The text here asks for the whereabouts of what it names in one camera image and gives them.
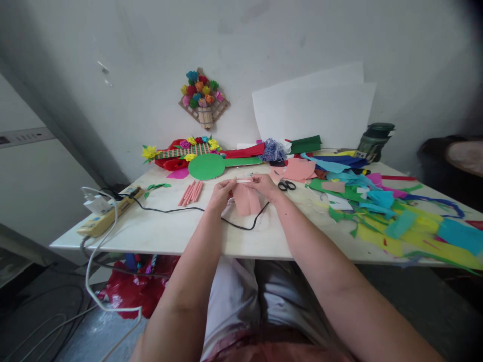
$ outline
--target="pants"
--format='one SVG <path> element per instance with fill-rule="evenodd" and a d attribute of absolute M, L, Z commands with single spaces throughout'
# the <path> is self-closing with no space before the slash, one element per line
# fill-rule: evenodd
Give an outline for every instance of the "pants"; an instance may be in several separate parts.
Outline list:
<path fill-rule="evenodd" d="M 293 327 L 322 347 L 337 340 L 305 279 L 289 262 L 222 256 L 211 287 L 201 360 L 225 337 L 264 324 Z"/>

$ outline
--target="green thermos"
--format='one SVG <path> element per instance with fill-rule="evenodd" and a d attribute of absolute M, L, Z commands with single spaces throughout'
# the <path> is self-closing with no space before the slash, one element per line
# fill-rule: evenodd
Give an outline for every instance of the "green thermos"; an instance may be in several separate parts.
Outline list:
<path fill-rule="evenodd" d="M 378 122 L 367 126 L 367 131 L 361 137 L 354 157 L 366 158 L 369 163 L 381 160 L 381 150 L 396 133 L 392 123 Z"/>

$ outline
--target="person's right hand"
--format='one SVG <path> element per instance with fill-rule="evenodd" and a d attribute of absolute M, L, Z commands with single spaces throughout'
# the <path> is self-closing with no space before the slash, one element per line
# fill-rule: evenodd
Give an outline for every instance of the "person's right hand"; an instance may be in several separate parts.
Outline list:
<path fill-rule="evenodd" d="M 281 197 L 282 191 L 275 185 L 267 174 L 256 174 L 251 177 L 252 182 L 245 183 L 245 186 L 250 189 L 257 190 L 260 194 L 265 196 L 270 203 L 274 203 Z"/>

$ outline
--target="white table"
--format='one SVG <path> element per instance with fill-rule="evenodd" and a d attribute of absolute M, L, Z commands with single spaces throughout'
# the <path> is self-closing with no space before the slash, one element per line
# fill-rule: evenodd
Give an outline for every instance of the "white table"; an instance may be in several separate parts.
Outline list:
<path fill-rule="evenodd" d="M 403 175 L 382 163 L 373 163 L 367 168 L 372 172 L 380 172 L 382 175 Z M 192 203 L 190 206 L 197 206 L 203 209 L 206 208 L 211 197 L 213 186 L 217 182 L 234 177 L 246 177 L 249 173 L 267 173 L 268 171 L 268 164 L 227 168 L 220 178 L 205 182 L 200 200 L 197 203 Z M 169 172 L 154 166 L 133 183 L 133 185 L 139 185 L 143 189 L 147 189 L 150 184 L 159 184 L 163 182 L 172 185 L 170 188 L 159 188 L 152 191 L 147 200 L 145 200 L 144 197 L 141 197 L 140 201 L 145 207 L 162 210 L 180 208 L 178 202 L 186 187 L 192 183 L 194 179 L 191 176 L 188 176 L 184 180 L 166 179 L 168 174 Z M 419 184 L 419 182 L 416 181 L 384 180 L 383 182 L 385 186 L 396 189 L 409 188 Z M 314 200 L 328 205 L 326 197 L 324 201 L 321 202 L 319 198 L 320 193 L 315 194 L 301 183 L 296 183 L 296 185 L 296 190 L 288 192 L 289 197 L 354 263 L 400 264 L 407 261 L 402 258 L 394 258 L 392 255 L 383 252 L 377 246 L 359 238 L 354 239 L 349 234 L 349 232 L 354 229 L 354 222 L 343 220 L 338 224 L 335 224 L 330 218 L 327 208 L 316 206 L 317 211 L 324 212 L 323 214 L 320 214 L 316 211 L 314 206 L 311 206 Z M 431 198 L 442 198 L 454 201 L 465 213 L 467 213 L 468 220 L 483 220 L 482 213 L 463 205 L 428 186 L 424 186 L 413 193 Z M 263 206 L 265 205 L 266 200 L 260 196 L 260 202 Z M 421 202 L 418 204 L 418 207 L 434 214 L 444 214 L 442 209 L 431 203 Z M 101 247 L 101 250 L 180 255 L 190 240 L 201 215 L 202 213 L 198 210 L 185 210 L 163 214 L 160 212 L 143 210 L 134 203 L 119 218 L 115 229 L 112 231 L 111 235 L 109 235 L 108 240 Z M 251 227 L 255 217 L 254 215 L 246 217 L 238 216 L 234 204 L 228 204 L 228 208 L 223 215 L 234 224 L 244 227 Z M 79 250 L 82 238 L 76 233 L 76 231 L 84 222 L 85 220 L 80 221 L 50 246 L 52 248 Z M 86 246 L 89 249 L 94 249 L 101 239 L 102 236 L 89 240 L 87 241 Z M 223 240 L 223 253 L 231 257 L 292 260 L 282 226 L 273 205 L 269 205 L 260 215 L 257 224 L 252 231 L 240 230 L 227 223 L 223 223 Z M 421 260 L 420 264 L 426 266 L 444 265 L 443 263 L 432 260 Z"/>

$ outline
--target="black scissors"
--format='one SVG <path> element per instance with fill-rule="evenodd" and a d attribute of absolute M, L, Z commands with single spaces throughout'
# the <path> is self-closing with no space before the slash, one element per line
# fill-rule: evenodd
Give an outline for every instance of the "black scissors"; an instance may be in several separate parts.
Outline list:
<path fill-rule="evenodd" d="M 278 183 L 278 188 L 282 191 L 295 190 L 297 186 L 292 181 L 281 180 Z"/>

